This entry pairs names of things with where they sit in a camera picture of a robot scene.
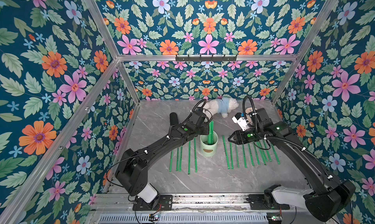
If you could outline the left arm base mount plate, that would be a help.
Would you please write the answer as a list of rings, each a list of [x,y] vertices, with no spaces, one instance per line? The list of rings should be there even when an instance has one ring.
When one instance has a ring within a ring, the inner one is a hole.
[[[133,211],[171,211],[173,196],[168,194],[159,194],[151,202],[147,203],[140,197],[136,197],[132,210]]]

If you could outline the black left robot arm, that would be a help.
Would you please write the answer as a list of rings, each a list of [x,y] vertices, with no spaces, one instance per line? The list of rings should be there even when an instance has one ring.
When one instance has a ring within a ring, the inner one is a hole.
[[[115,178],[130,196],[137,196],[148,204],[158,203],[160,193],[148,181],[148,170],[174,149],[199,135],[208,135],[211,121],[212,114],[203,107],[191,110],[182,122],[175,112],[171,113],[168,133],[147,147],[125,151],[114,173]]]

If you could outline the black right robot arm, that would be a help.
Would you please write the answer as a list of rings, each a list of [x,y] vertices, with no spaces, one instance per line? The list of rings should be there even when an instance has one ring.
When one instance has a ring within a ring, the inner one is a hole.
[[[277,147],[294,163],[306,178],[310,188],[287,188],[276,184],[264,191],[264,204],[274,207],[286,204],[308,210],[321,222],[327,222],[349,205],[355,192],[351,181],[342,181],[324,168],[283,121],[273,123],[264,108],[247,114],[237,113],[232,120],[240,126],[228,141],[236,145],[261,140]]]

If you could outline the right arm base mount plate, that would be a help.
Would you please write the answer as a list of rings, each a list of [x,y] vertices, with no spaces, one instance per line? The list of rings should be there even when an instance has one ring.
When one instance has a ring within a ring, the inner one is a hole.
[[[251,210],[290,210],[287,204],[278,204],[276,201],[269,201],[264,194],[249,194],[247,202],[250,204]]]

